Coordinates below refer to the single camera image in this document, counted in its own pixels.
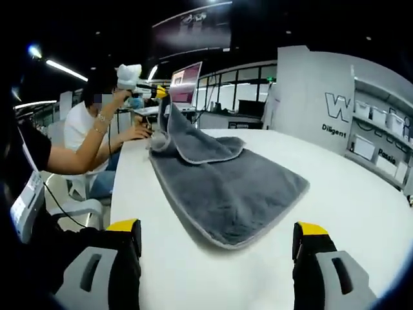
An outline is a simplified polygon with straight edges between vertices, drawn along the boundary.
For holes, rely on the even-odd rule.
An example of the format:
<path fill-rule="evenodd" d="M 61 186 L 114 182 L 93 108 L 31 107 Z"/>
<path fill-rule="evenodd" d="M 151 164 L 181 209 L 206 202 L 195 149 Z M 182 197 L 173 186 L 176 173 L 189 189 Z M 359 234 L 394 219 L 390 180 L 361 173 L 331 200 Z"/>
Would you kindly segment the person's left hand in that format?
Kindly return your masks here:
<path fill-rule="evenodd" d="M 129 90 L 117 90 L 113 93 L 113 102 L 117 108 L 120 108 L 124 102 L 132 95 Z"/>

